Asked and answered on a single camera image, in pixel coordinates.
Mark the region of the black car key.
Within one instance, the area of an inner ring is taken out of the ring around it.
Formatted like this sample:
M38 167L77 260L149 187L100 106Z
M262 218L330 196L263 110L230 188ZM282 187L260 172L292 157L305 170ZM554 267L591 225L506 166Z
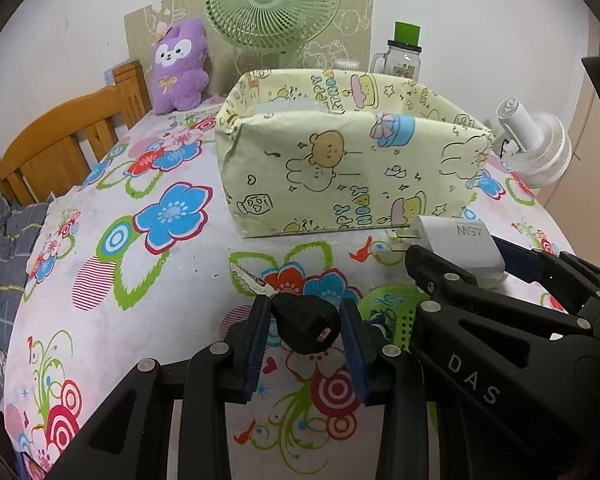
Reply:
M328 350L341 332L338 309L315 295L279 292L237 263L230 270L257 296L268 297L270 313L275 318L280 339L293 352L317 354Z

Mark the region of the white 45W charger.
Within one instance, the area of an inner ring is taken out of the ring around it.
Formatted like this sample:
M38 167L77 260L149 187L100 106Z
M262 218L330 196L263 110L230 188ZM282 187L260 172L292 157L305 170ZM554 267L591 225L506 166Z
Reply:
M417 216L412 222L417 244L471 273L484 288L495 288L505 278L505 262L481 221Z

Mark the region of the green panda speaker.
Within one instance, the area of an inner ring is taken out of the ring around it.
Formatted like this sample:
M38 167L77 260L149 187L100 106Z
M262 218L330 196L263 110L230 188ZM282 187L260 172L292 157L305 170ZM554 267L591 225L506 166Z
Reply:
M416 286L382 286L358 303L362 319L380 328L389 344L408 349L416 308L429 296Z

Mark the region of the white standing fan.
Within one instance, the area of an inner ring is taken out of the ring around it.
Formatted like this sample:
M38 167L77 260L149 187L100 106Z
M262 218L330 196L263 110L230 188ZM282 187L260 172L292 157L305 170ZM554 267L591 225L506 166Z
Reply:
M547 112L529 113L521 101L508 98L496 109L502 133L495 153L528 188L545 188L567 171L572 145L560 119Z

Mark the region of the floral tablecloth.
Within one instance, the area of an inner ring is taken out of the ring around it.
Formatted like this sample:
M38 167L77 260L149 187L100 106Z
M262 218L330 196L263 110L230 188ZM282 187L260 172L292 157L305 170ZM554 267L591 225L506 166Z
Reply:
M389 230L296 217L282 237L243 238L216 166L215 109L145 116L50 205L7 351L4 423L24 478L46 476L138 361L186 360L247 315L232 264L378 313L405 298ZM232 475L373 478L381 421L356 400L340 347L302 356L270 333L252 400L227 410Z

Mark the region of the yellow cartoon storage box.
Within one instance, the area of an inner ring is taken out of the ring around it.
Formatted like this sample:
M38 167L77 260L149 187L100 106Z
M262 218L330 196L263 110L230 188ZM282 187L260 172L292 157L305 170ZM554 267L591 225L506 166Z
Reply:
M250 114L312 100L327 112ZM225 196L246 237L403 228L469 204L493 133L413 79L350 70L254 70L215 126Z

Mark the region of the glass jar mug green lid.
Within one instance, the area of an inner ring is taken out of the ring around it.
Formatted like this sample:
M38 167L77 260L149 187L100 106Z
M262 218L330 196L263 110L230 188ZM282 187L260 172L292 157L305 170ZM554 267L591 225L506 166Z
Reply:
M376 53L370 61L370 71L395 77L417 80L422 61L419 45L420 27L395 22L393 38L387 41L388 50Z

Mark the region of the cotton swab container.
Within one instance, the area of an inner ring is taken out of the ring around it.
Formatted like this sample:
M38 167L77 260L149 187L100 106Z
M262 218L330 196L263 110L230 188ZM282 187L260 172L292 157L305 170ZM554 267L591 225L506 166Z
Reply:
M357 72L360 69L360 63L355 60L348 60L347 58L337 58L334 62L336 70L353 70Z

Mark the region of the grey plaid bedding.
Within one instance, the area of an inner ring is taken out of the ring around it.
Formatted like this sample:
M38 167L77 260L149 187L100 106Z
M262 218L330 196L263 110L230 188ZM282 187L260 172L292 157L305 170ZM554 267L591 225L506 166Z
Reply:
M20 300L27 284L27 262L40 235L48 203L25 207L0 196L0 349L8 351Z

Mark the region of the purple plush toy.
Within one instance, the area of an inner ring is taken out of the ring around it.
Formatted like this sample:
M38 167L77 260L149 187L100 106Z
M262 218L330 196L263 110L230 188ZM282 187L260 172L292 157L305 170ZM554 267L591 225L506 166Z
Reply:
M176 23L158 41L151 72L152 109L156 115L185 112L201 103L210 80L204 70L208 47L200 18Z

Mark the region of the wooden bed headboard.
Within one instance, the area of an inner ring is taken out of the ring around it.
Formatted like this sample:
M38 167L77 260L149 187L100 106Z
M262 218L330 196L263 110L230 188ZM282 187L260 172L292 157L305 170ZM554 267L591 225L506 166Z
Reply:
M101 160L118 142L112 118L121 115L131 128L150 111L140 61L116 67L112 76L111 86L62 103L22 130L0 156L1 196L28 206L66 194L90 172L79 132Z

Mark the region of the green desk fan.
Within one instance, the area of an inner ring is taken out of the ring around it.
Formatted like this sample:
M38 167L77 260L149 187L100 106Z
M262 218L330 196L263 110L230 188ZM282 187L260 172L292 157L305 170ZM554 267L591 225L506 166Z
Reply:
M298 66L299 51L329 28L341 0L204 0L211 27L235 47L275 53Z

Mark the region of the cartoon wall paper sheet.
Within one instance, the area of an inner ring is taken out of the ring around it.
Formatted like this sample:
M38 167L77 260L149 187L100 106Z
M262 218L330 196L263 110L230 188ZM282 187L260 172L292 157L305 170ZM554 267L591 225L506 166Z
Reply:
M298 68L332 68L338 60L358 62L366 68L372 45L374 0L341 0L332 24L320 36L307 42L291 63ZM156 43L170 26L184 18L203 18L204 0L161 0L144 6L124 17L126 43L130 58L140 62L145 81L151 83L152 59ZM230 91L245 72L257 68L276 68L279 56L239 49L218 35L210 25L204 26L209 53L204 69L210 81L207 92Z

